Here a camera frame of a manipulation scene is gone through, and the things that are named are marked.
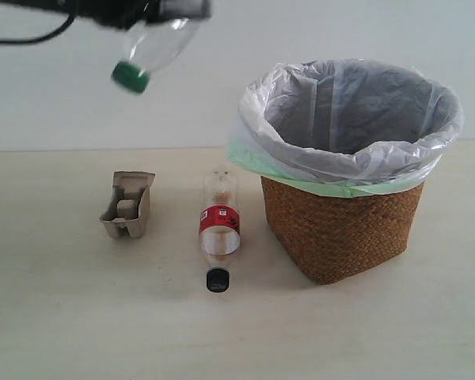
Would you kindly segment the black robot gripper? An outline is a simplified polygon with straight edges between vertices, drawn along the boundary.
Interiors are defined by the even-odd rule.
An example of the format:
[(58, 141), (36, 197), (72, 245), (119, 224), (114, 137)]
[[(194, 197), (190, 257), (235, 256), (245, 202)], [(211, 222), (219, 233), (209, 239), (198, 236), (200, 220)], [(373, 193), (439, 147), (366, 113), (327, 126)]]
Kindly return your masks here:
[(208, 0), (94, 0), (78, 4), (78, 17), (118, 30), (128, 30), (138, 23), (161, 25), (178, 19), (205, 21), (212, 15)]

